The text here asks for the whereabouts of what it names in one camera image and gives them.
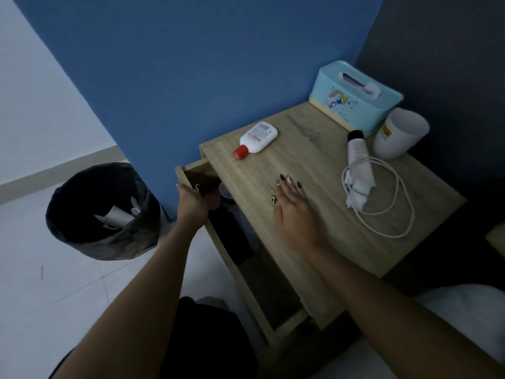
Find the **wooden nightstand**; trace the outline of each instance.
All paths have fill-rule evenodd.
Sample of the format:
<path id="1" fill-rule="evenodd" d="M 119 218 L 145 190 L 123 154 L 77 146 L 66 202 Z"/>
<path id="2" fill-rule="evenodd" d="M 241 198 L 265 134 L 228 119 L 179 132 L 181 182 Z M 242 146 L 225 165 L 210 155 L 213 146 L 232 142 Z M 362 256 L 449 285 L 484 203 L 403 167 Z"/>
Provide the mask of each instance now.
<path id="1" fill-rule="evenodd" d="M 279 174 L 301 181 L 322 215 L 332 245 L 371 273 L 382 277 L 466 200 L 416 159 L 405 154 L 390 161 L 405 181 L 416 210 L 413 229 L 404 238 L 381 237 L 366 229 L 345 205 L 340 182 L 347 165 L 347 131 L 308 102 L 262 121 L 279 130 L 279 137 L 258 154 L 242 161 L 233 158 L 240 136 L 249 126 L 200 145 L 201 160 L 177 167 L 181 182 L 205 192 L 223 181 L 243 211 L 265 249 L 237 264 L 235 227 L 221 223 L 219 216 L 207 222 L 216 248 L 237 282 L 265 337 L 276 345 L 296 326 L 312 317 L 324 328 L 344 311 L 336 294 L 298 254 L 288 249 L 274 231 L 272 192 Z M 395 180 L 381 167 L 374 167 L 377 187 L 366 211 L 384 209 L 392 199 Z M 401 192 L 388 213 L 366 218 L 382 233 L 397 234 L 407 226 L 410 212 Z"/>

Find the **white cloth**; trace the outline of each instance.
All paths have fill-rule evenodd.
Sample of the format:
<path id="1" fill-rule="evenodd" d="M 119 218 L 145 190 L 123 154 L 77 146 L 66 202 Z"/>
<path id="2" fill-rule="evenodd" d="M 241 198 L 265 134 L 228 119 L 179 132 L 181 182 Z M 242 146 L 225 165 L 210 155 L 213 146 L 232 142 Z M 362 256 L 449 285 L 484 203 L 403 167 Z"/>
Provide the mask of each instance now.
<path id="1" fill-rule="evenodd" d="M 505 364 L 505 293 L 491 286 L 460 285 L 426 292 L 417 299 Z M 312 379 L 394 379 L 396 375 L 361 337 Z"/>

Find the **hand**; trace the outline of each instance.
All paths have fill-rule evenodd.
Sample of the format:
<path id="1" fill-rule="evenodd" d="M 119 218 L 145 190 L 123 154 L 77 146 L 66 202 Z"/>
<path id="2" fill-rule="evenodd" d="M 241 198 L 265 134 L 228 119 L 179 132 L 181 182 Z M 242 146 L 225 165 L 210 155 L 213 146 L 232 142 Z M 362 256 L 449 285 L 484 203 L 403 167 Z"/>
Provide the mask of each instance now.
<path id="1" fill-rule="evenodd" d="M 184 226 L 190 226 L 197 231 L 209 217 L 207 203 L 198 191 L 182 183 L 177 184 L 179 190 L 179 205 L 177 206 L 177 222 Z"/>
<path id="2" fill-rule="evenodd" d="M 287 176 L 287 181 L 278 181 L 275 188 L 275 229 L 289 248 L 307 257 L 311 252 L 328 246 L 328 237 L 300 182 L 297 185 L 290 176 Z"/>

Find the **dark clothing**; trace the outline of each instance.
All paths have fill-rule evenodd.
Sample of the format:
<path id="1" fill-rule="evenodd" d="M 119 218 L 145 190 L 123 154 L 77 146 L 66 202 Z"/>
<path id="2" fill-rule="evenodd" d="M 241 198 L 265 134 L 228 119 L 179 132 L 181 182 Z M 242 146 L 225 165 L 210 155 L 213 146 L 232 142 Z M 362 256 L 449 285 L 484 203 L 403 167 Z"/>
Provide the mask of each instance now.
<path id="1" fill-rule="evenodd" d="M 219 378 L 256 377 L 253 348 L 234 313 L 197 304 L 188 297 L 181 298 L 160 379 L 211 375 Z"/>

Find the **yellow label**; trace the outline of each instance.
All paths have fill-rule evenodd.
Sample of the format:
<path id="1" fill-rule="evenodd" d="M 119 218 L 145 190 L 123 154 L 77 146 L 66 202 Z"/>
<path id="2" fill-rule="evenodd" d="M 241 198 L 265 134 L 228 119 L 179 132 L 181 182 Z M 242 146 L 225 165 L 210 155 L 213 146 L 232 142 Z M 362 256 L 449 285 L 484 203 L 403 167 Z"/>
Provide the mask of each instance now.
<path id="1" fill-rule="evenodd" d="M 387 128 L 385 123 L 382 124 L 380 131 L 382 132 L 382 135 L 384 136 L 385 139 L 388 139 L 389 136 L 391 135 L 391 131 Z"/>

